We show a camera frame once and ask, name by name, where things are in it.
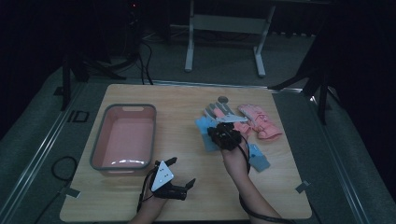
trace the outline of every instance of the pink plastic tray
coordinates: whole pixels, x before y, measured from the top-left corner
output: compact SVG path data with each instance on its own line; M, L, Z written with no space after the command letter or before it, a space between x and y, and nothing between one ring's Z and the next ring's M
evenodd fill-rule
M140 175L151 163L156 109L153 105L111 105L91 155L103 175Z

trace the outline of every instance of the pink glove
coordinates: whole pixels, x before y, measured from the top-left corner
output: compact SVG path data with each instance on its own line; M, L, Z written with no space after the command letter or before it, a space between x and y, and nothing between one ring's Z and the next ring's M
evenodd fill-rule
M282 132L269 119L267 113L257 105L240 105L238 106L248 119L250 126L254 131L259 133L259 138L265 141L275 141Z

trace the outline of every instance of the forearm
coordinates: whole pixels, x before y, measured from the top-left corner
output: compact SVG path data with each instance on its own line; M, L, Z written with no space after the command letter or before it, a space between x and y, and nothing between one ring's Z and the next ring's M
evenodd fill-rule
M238 188L239 194L249 210L256 214L268 217L280 217L279 213L271 206L271 204L262 197L261 193L254 186L253 182L251 182L248 175L244 175L242 177L239 176L238 178L233 179L233 182ZM253 224L271 223L255 217L250 217L250 221Z
M150 224L155 221L156 218L157 216L150 213L148 209L142 209L128 222L128 224Z
M154 222L163 210L164 203L156 203L157 198L143 202L139 212L128 222L128 224L150 224Z

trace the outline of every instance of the blue glove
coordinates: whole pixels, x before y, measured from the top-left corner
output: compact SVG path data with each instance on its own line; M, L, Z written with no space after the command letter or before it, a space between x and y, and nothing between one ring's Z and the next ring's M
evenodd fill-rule
M213 141L212 138L207 134L207 129L209 127L216 127L217 123L211 119L208 118L207 116L202 116L199 119L195 120L195 125L198 127L202 139L204 140L204 145L205 145L205 150L206 151L216 151L219 150L218 145L216 145Z
M255 144L248 144L248 149L248 163L250 163L250 165L253 166L254 169L256 169L258 172L261 172L270 167L270 163Z

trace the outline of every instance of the wooden table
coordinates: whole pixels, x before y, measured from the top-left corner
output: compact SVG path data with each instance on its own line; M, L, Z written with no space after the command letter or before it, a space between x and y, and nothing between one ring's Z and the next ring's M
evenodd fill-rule
M283 126L271 92L262 88L110 85L93 124L71 188L79 198L67 197L60 217L63 221L126 221L134 214L143 176L104 176L90 166L90 156L105 109L112 104L152 104L157 108L153 161L177 157L170 166L172 183L184 186L196 178L186 201L169 200L158 220L248 219L238 201L238 191L228 176L219 151L206 152L194 121L219 96L238 113L242 104L259 105L282 132ZM309 218L311 209L305 193L295 188L302 183L287 136L265 143L252 133L270 162L261 173L253 168L250 177L267 201L284 218Z

